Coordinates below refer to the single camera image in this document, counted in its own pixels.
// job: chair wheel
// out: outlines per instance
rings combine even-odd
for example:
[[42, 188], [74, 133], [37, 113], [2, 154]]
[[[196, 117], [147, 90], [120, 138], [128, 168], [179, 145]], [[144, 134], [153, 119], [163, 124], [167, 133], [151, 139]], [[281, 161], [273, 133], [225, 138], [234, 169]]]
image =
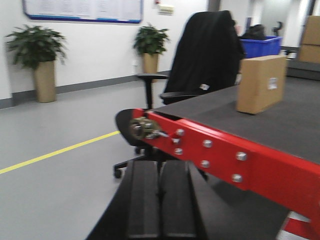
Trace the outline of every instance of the chair wheel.
[[114, 170], [113, 176], [114, 176], [116, 179], [120, 179], [121, 176], [122, 176], [122, 171], [121, 171], [120, 169]]
[[135, 154], [139, 155], [139, 154], [141, 154], [141, 149], [138, 148], [138, 147], [136, 147], [136, 148], [134, 149], [134, 152], [135, 152]]

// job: gray floor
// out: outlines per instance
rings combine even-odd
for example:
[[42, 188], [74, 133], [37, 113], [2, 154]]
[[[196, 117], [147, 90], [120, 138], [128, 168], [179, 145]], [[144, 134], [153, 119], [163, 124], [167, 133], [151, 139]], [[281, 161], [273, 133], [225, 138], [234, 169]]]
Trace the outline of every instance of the gray floor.
[[[153, 85], [159, 107], [165, 81]], [[117, 112], [145, 106], [135, 81], [2, 109], [0, 170], [116, 131]], [[0, 174], [0, 240], [84, 240], [118, 187], [113, 164], [133, 156], [118, 134]]]

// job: notice board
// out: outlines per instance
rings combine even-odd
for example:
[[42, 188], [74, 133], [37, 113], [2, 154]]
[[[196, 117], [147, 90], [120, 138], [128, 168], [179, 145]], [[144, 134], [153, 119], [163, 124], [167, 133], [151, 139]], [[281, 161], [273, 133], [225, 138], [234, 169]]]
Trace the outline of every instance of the notice board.
[[34, 20], [140, 23], [143, 0], [22, 0]]

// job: chair base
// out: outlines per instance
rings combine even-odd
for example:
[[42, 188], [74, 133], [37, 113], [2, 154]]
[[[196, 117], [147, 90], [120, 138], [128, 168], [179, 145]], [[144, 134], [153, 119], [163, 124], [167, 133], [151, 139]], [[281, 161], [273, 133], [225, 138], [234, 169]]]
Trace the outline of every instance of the chair base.
[[136, 154], [140, 154], [142, 149], [144, 149], [144, 154], [142, 156], [138, 156], [138, 157], [132, 158], [130, 160], [123, 161], [123, 162], [120, 162], [120, 163], [113, 165], [113, 176], [116, 179], [120, 179], [122, 177], [121, 169], [127, 167], [129, 161], [141, 161], [141, 160], [143, 161], [143, 160], [147, 160], [147, 159], [149, 160], [150, 158], [152, 158], [153, 151], [154, 151], [154, 148], [152, 146], [149, 146], [146, 148], [137, 146], [134, 149], [134, 151]]

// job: hex bolt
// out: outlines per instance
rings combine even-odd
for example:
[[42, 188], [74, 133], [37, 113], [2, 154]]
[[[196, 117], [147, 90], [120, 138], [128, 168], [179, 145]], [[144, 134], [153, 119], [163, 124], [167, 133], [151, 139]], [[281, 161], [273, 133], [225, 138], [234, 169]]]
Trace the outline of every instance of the hex bolt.
[[206, 140], [204, 140], [203, 141], [203, 146], [205, 147], [205, 148], [211, 148], [212, 147], [212, 141], [211, 140], [208, 140], [208, 139], [206, 139]]
[[247, 160], [247, 154], [243, 151], [238, 151], [235, 155], [235, 158], [239, 161]]
[[172, 138], [171, 140], [172, 140], [173, 144], [175, 144], [175, 145], [179, 145], [181, 142], [180, 138]]
[[241, 183], [243, 178], [240, 174], [232, 174], [232, 181], [235, 183]]
[[152, 128], [152, 122], [147, 122], [144, 126], [148, 129]]
[[176, 148], [174, 150], [174, 154], [176, 154], [176, 155], [182, 155], [182, 153], [183, 153], [183, 150], [181, 148]]
[[175, 131], [175, 134], [177, 134], [178, 136], [182, 137], [185, 135], [185, 130], [179, 128]]
[[149, 140], [155, 139], [156, 137], [157, 137], [157, 135], [154, 134], [154, 133], [150, 133], [150, 134], [148, 134], [147, 136], [145, 136], [145, 138], [146, 138], [146, 139], [149, 139]]
[[210, 168], [210, 162], [208, 160], [202, 160], [200, 164], [204, 169]]

